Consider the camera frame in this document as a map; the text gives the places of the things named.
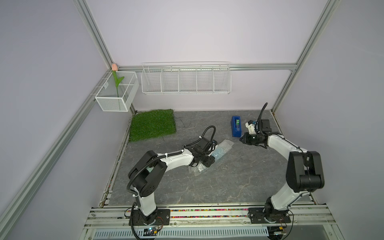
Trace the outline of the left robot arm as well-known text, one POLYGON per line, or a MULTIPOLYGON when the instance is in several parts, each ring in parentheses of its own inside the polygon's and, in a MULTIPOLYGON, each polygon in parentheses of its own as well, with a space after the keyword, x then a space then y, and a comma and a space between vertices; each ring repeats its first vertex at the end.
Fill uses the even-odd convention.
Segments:
POLYGON ((184 145, 181 150, 164 154, 147 151, 140 158, 128 174, 127 191, 136 200, 131 219, 138 216, 143 224, 150 225, 159 218, 154 192, 166 172, 183 166, 195 168, 199 164, 209 168, 215 163, 212 156, 218 144, 214 140, 215 133, 216 127, 209 126, 198 140, 184 145))

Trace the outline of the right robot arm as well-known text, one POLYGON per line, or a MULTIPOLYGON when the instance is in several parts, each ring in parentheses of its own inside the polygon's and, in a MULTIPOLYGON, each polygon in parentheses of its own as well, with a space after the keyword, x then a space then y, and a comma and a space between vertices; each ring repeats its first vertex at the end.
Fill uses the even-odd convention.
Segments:
POLYGON ((281 133, 273 132, 268 119, 262 115, 267 107, 264 104, 257 120, 248 121, 248 131, 240 138, 240 142, 249 146, 271 148, 287 161, 286 183, 273 196, 267 198, 260 212, 249 211, 250 219, 257 217, 261 221, 273 224, 284 219, 290 207, 301 197, 322 189, 325 185, 321 155, 316 151, 307 151, 281 133))

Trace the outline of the bubble wrap sheet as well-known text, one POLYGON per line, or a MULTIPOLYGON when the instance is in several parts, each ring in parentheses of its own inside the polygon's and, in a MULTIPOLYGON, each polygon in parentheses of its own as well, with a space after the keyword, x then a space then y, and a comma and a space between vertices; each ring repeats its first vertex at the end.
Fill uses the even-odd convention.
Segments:
POLYGON ((215 158, 215 162, 211 164, 210 167, 206 167, 203 163, 198 163, 196 167, 189 167, 189 173, 193 174, 195 177, 200 175, 202 172, 206 172, 211 167, 214 167, 219 160, 226 155, 233 147, 234 142, 230 140, 223 140, 218 144, 215 150, 211 153, 211 157, 215 158))

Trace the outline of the blue glass bottle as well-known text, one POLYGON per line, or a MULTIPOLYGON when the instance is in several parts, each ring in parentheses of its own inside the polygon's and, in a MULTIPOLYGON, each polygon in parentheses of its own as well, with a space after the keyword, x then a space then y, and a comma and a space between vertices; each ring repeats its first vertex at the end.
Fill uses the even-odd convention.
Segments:
POLYGON ((231 149, 228 146, 217 146, 216 149, 211 153, 211 157, 214 157, 215 160, 221 159, 227 152, 231 149))

